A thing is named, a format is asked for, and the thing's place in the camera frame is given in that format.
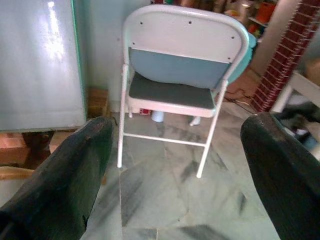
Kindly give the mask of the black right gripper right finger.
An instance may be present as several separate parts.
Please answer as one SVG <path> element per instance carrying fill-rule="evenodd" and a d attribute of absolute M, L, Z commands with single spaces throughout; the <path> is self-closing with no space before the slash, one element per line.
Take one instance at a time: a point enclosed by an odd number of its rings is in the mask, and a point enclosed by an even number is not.
<path fill-rule="evenodd" d="M 248 117 L 240 139 L 259 198 L 282 240 L 320 238 L 320 162 L 268 112 Z"/>

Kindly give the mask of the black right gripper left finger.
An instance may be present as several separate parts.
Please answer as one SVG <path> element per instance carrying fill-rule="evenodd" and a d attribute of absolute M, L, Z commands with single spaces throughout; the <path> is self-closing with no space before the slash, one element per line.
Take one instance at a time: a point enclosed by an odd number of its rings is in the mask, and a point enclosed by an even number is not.
<path fill-rule="evenodd" d="M 3 240 L 78 240 L 87 229 L 110 159 L 111 118 L 68 136 L 0 208 Z"/>

